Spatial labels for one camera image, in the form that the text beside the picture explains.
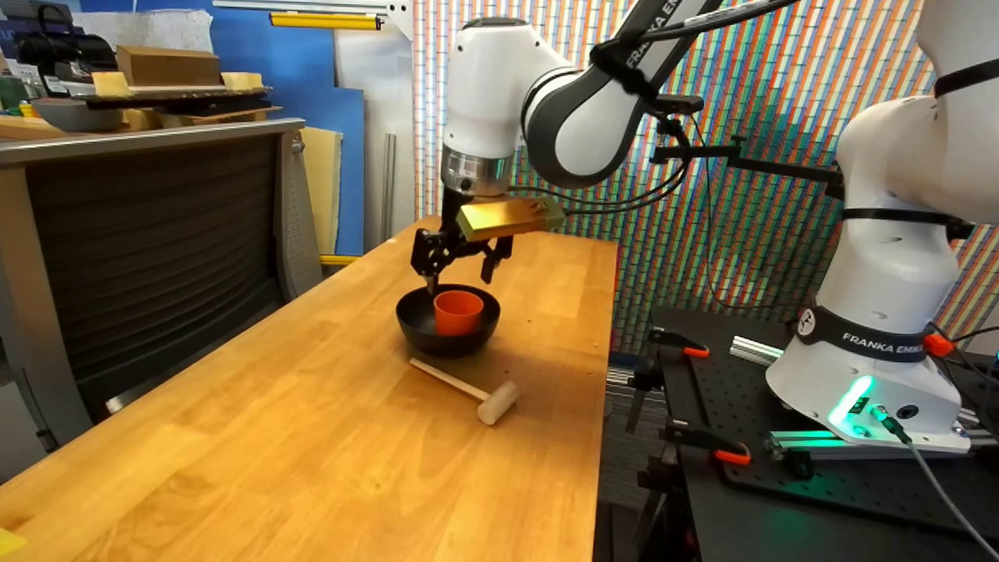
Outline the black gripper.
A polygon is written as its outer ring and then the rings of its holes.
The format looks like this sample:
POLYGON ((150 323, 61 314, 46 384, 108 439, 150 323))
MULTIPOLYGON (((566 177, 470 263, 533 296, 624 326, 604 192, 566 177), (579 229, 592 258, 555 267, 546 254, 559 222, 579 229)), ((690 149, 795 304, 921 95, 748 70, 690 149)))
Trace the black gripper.
POLYGON ((477 242, 470 244, 460 231, 460 209, 467 204, 465 193, 444 192, 444 215, 440 229, 419 229, 413 242, 408 267, 423 276, 427 293, 434 296, 440 292, 440 272, 461 257, 483 254, 482 281, 493 284, 493 276, 501 258, 513 257, 513 242, 500 239, 495 244, 477 242))

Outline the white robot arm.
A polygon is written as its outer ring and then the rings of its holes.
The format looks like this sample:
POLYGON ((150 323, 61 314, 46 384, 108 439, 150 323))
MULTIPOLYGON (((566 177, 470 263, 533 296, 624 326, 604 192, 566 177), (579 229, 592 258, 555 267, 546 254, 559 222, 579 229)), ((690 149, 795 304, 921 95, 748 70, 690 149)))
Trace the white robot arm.
MULTIPOLYGON (((641 0, 573 70, 522 18, 470 18, 448 54, 440 161, 444 215, 413 244, 434 281, 460 257, 500 263, 542 209, 505 193, 501 164, 524 154, 555 189, 610 177, 638 122, 694 113, 663 85, 694 39, 792 0, 641 0)), ((961 394, 933 366, 929 323, 952 293, 954 222, 999 222, 999 0, 921 0, 917 48, 933 88, 861 111, 841 134, 841 242, 800 314, 769 390, 845 448, 975 448, 961 394)))

